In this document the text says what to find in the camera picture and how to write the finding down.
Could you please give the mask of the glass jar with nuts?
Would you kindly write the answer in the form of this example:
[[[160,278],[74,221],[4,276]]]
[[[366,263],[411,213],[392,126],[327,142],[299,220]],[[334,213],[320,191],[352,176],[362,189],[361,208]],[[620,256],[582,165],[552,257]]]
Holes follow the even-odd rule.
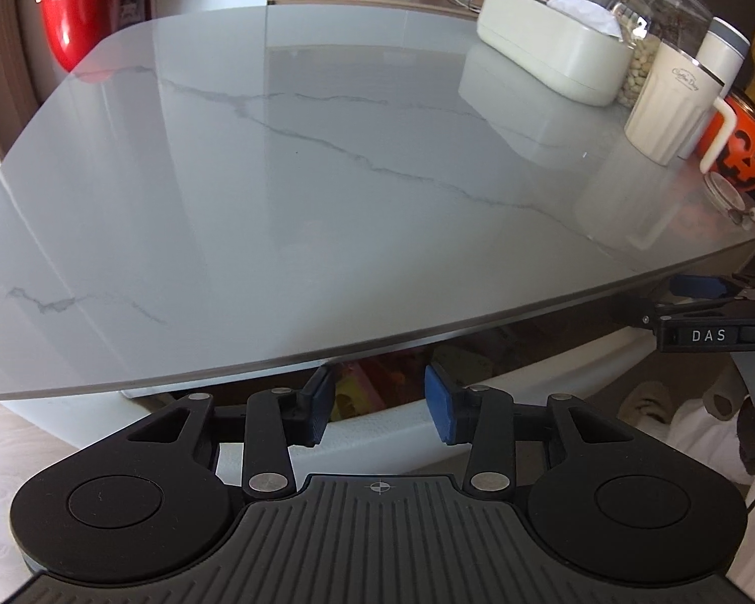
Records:
[[[633,56],[617,95],[631,108],[645,85],[662,42],[696,56],[712,13],[702,0],[590,0],[617,18]]]

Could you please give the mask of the cream ribbed mug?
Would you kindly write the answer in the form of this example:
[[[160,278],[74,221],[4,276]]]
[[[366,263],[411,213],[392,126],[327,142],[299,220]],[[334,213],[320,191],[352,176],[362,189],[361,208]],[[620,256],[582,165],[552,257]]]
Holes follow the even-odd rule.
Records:
[[[625,125],[627,140],[645,157],[665,165],[678,156],[693,129],[715,109],[723,123],[698,160],[702,175],[708,173],[738,117],[720,95],[721,82],[697,59],[667,42],[660,42],[652,68]]]

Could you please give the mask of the white trousers leg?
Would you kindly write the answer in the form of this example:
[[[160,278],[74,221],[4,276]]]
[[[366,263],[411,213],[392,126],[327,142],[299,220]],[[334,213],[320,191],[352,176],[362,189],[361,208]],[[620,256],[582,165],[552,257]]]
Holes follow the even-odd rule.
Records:
[[[728,572],[755,599],[755,353],[736,353],[707,394],[679,406],[669,446],[747,488],[747,531]]]

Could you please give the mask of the white oval tissue box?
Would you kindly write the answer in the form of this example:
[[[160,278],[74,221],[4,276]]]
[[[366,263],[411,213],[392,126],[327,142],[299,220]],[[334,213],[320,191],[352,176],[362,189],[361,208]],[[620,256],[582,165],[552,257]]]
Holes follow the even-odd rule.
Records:
[[[540,0],[484,0],[477,34],[560,96],[586,105],[610,105],[631,60],[625,40]]]

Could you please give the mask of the white marble-top cabinet table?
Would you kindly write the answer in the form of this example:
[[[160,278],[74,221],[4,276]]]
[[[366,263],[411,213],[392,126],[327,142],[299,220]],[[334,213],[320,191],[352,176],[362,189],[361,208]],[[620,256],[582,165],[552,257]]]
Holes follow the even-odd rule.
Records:
[[[0,400],[87,444],[134,394],[450,340],[701,267],[755,223],[465,19],[274,6],[119,31],[0,165]]]

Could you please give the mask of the white tall thermos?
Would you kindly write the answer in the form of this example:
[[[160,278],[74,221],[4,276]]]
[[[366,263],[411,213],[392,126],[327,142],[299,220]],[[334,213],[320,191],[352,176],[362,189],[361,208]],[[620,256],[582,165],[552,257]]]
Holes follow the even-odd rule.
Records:
[[[750,41],[742,31],[739,31],[731,23],[724,19],[714,17],[707,36],[698,49],[696,59],[708,70],[715,75],[721,82],[720,95],[726,97],[734,84],[736,75],[740,71],[743,62],[749,53]],[[693,153],[698,141],[712,117],[715,116],[716,109],[711,108],[705,112],[700,121],[693,128],[692,134],[685,140],[683,146],[679,148],[678,157],[686,160]]]

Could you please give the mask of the orange pumpkin bucket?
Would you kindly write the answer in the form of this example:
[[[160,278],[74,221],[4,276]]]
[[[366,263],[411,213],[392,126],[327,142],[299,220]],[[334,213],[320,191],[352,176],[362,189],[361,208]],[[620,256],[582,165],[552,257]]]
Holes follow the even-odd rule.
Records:
[[[738,123],[713,162],[712,171],[726,177],[737,190],[755,191],[755,103],[737,88],[731,90],[726,102],[734,109]]]

